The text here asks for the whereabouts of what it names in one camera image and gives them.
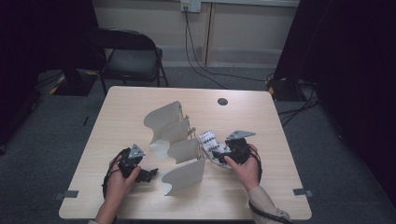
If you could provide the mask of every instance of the white wall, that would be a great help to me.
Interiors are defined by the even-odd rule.
[[[93,4],[100,27],[144,33],[163,48],[165,66],[188,65],[186,19],[178,1],[93,0]],[[275,67],[295,10],[202,3],[201,13],[188,14],[198,60],[208,66]]]

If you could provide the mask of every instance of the wall outlet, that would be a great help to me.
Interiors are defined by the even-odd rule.
[[[180,1],[180,11],[201,12],[201,2],[198,1]]]

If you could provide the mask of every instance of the person's arm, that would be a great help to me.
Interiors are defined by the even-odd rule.
[[[253,149],[252,153],[256,153],[257,148],[254,147],[252,144],[249,145]],[[235,161],[233,161],[233,159],[227,156],[224,157],[224,160],[226,160],[227,163],[233,168],[233,171],[236,173],[238,179],[241,181],[242,185],[247,191],[249,200],[251,201],[254,207],[265,213],[277,217],[283,217],[286,220],[290,220],[289,214],[276,208],[269,195],[260,186],[259,178],[258,178],[259,164],[255,158],[250,156],[244,164],[237,164]],[[254,221],[258,224],[278,223],[267,217],[259,216],[253,212],[252,215]]]
[[[117,162],[113,165],[112,173],[107,182],[107,193],[105,201],[100,207],[96,218],[90,223],[107,224],[112,223],[117,215],[120,205],[128,194],[134,180],[137,178],[140,172],[140,166],[134,168],[128,178],[124,178],[120,171],[120,167]]]

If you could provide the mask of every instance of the black chair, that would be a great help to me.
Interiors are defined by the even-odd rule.
[[[105,95],[105,78],[124,82],[157,80],[159,87],[163,77],[169,85],[163,71],[163,51],[148,36],[131,30],[92,28],[85,37],[94,49]],[[103,49],[112,49],[108,58]]]

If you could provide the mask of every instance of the chair leg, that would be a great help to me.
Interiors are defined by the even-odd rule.
[[[102,82],[103,92],[105,93],[105,96],[107,96],[107,88],[106,88],[105,79],[102,77],[102,75],[99,75],[99,77],[100,77],[100,81]]]
[[[166,86],[169,86],[168,79],[166,78],[165,71],[163,70],[163,65],[160,65],[161,71],[163,72],[163,78],[165,79]]]
[[[157,69],[156,71],[156,77],[157,77],[157,87],[160,87],[160,70]]]

